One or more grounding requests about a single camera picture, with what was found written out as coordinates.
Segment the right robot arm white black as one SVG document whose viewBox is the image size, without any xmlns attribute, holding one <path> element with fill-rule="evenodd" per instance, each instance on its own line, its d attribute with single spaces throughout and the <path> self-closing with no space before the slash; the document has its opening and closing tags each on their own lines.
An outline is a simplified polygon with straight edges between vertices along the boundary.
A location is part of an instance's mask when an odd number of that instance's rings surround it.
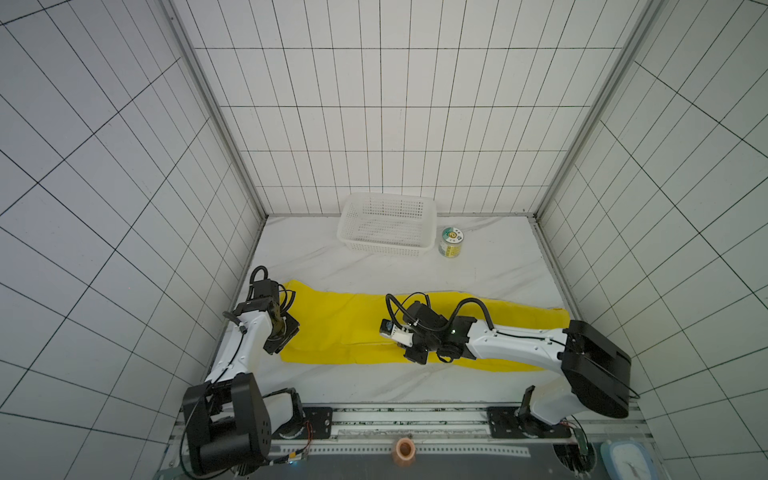
<svg viewBox="0 0 768 480">
<path fill-rule="evenodd" d="M 551 382 L 528 387 L 519 406 L 489 409 L 495 438 L 566 438 L 569 417 L 591 411 L 625 419 L 638 396 L 630 386 L 629 355 L 584 321 L 549 330 L 502 326 L 478 298 L 460 300 L 448 317 L 430 299 L 404 306 L 388 294 L 385 305 L 389 316 L 379 332 L 412 363 L 424 365 L 434 355 L 446 364 L 504 360 L 556 373 Z"/>
</svg>

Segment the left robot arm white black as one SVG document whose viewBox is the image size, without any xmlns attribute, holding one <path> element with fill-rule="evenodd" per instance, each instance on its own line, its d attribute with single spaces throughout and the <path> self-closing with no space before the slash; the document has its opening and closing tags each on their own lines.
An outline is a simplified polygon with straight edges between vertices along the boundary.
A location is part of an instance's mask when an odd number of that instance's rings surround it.
<svg viewBox="0 0 768 480">
<path fill-rule="evenodd" d="M 222 358 L 182 400 L 179 463 L 186 478 L 214 479 L 230 470 L 245 476 L 290 458 L 271 459 L 269 452 L 278 430 L 306 426 L 300 397 L 293 388 L 263 394 L 256 373 L 261 356 L 280 353 L 299 333 L 300 324 L 289 313 L 294 299 L 294 291 L 259 265 L 250 274 L 245 300 L 223 313 L 233 330 Z"/>
</svg>

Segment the yellow trousers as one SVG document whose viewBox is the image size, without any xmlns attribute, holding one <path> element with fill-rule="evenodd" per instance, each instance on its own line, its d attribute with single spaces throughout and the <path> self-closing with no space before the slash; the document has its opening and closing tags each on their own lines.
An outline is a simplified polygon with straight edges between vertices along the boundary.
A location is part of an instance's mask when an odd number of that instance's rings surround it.
<svg viewBox="0 0 768 480">
<path fill-rule="evenodd" d="M 298 334 L 283 348 L 281 360 L 287 363 L 323 365 L 374 365 L 403 363 L 414 366 L 405 351 L 380 335 L 383 319 L 389 319 L 383 295 L 322 292 L 298 280 L 285 288 L 296 293 L 289 314 L 300 324 Z M 428 293 L 431 306 L 448 318 L 456 304 L 469 294 L 463 292 Z M 485 299 L 496 326 L 536 330 L 569 326 L 564 309 L 543 309 L 503 300 Z M 453 365 L 488 372 L 528 372 L 542 368 L 508 360 L 458 359 Z"/>
</svg>

